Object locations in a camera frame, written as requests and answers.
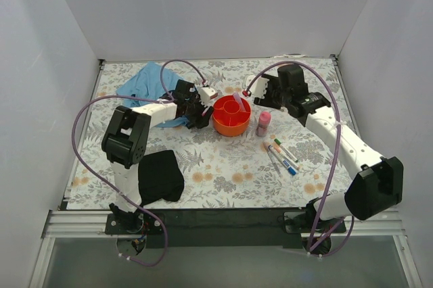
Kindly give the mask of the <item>pink glue bottle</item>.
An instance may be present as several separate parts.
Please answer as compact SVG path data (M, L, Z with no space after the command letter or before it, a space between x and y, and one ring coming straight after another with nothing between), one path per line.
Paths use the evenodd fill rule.
M270 123L271 114L266 111L261 112L256 127L256 135L259 137L264 137L267 134Z

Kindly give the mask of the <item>pink translucent highlighter body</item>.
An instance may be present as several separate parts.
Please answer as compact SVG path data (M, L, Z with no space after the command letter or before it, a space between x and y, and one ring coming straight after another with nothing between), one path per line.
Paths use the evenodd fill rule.
M240 111L241 111L241 112L245 112L246 109L245 109L244 103L243 103L242 98L240 97L240 94L239 94L238 92L234 92L234 93L233 93L233 99L234 99L234 100L237 102L237 104L239 105L239 107L240 107Z

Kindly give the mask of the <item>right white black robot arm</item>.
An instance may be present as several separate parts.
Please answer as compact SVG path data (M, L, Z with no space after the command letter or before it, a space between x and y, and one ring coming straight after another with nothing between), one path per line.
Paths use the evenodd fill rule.
M309 91L302 63L279 62L277 76L262 71L246 79L245 96L256 105L285 107L291 117L318 136L348 172L352 182L341 193L330 194L309 204L307 226L314 232L327 228L331 219L353 216L367 220L403 199L402 162L386 158L368 146L340 118L332 94Z

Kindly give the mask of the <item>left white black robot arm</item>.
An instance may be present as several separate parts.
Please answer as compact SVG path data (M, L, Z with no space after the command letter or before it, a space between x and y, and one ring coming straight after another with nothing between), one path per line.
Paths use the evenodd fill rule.
M150 129L180 117L187 118L188 129L207 127L214 111L211 101L217 96L217 91L208 85L196 87L192 82L179 80L172 91L157 100L134 108L121 105L114 110L101 148L114 172L118 189L114 206L125 212L120 225L126 232L138 233L144 225L143 216L136 210L142 201L139 163L145 155Z

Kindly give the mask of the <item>blue cloth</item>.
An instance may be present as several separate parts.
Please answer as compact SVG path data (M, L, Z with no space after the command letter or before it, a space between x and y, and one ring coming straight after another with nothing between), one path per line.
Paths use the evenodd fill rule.
M116 94L120 96L138 97L142 99L157 100L166 94L160 82L161 66L156 62L148 62L136 75L125 82L116 90ZM167 68L163 72L163 81L168 90L174 90L177 81L183 80L179 75ZM136 99L123 99L123 106L133 108L148 104L146 101L138 101ZM156 127L159 128L174 128L177 126L185 126L187 124L185 116L175 120L160 123Z

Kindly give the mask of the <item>orange round organizer container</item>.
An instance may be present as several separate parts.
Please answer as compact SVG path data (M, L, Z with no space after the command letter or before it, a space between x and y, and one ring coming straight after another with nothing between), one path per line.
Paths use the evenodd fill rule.
M244 111L232 95L224 96L214 103L212 122L219 134L225 137L237 137L246 131L252 110L245 99L242 99L242 103Z

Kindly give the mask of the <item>green cap marker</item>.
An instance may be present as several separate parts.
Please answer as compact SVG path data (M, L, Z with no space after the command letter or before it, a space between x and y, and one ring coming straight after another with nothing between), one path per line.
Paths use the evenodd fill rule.
M279 140L279 139L277 139L277 138L275 138L274 139L274 142L279 146L279 148L282 150L282 151L284 151L285 152L285 154L291 159L291 160L293 160L294 162L296 162L296 163L298 163L299 162L299 159L286 147L286 146L284 146L283 145L283 143Z

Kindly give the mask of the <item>grey thin pen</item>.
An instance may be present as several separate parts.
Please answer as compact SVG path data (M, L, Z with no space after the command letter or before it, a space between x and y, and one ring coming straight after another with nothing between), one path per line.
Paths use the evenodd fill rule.
M279 169L279 167L277 165L277 162L275 161L274 155L271 153L270 149L268 148L268 145L267 145L266 141L263 141L263 146L264 146L264 148L265 148L265 150L267 152L267 155L268 155L268 157L269 157L269 159L270 159L270 161L271 161L271 163L272 163L272 165L273 165L276 173L281 178L282 177L281 171L280 171L280 169Z

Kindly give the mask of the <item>floral table mat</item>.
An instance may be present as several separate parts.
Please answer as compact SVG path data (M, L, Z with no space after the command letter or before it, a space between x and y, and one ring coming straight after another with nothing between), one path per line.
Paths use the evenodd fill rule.
M112 62L101 72L87 129L81 142L82 162L76 167L66 193L69 210L105 210L116 199L110 188L114 173L101 140L120 100L113 94L132 78L143 64ZM345 167L332 168L332 154L312 132L284 110L271 111L265 141L279 139L300 161L292 176L277 163L276 173L263 139L256 135L261 108L254 106L247 130L238 137L224 137L213 126L202 129L153 128L146 151L174 151L185 188L179 201L157 201L155 208L259 208L304 206L324 189L345 191L351 178Z

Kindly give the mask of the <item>orange cap marker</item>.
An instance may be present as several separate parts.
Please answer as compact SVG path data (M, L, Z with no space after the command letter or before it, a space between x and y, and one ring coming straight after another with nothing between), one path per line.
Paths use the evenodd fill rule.
M300 170L300 166L288 156L287 153L285 153L276 143L272 144L273 148L277 151L277 153L286 160L291 167L293 167L295 170Z

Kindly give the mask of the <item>blue cap marker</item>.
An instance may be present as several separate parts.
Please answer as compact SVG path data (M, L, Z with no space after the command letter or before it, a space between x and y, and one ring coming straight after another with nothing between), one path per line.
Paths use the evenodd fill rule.
M296 175L295 169L290 166L289 162L285 160L281 154L278 153L278 151L274 148L274 146L269 145L268 149L270 152L275 156L275 158L278 160L278 162L292 175Z

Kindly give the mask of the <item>black cloth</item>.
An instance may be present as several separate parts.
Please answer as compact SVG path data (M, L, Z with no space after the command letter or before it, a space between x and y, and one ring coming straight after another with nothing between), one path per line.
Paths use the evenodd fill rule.
M161 199L179 201L185 188L185 180L173 150L145 155L138 167L141 205Z

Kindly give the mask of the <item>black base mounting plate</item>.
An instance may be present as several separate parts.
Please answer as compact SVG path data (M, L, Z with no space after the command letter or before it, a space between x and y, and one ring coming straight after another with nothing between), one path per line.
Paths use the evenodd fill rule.
M104 233L147 236L147 248L280 246L301 249L311 221L304 208L156 209L150 214L111 212Z

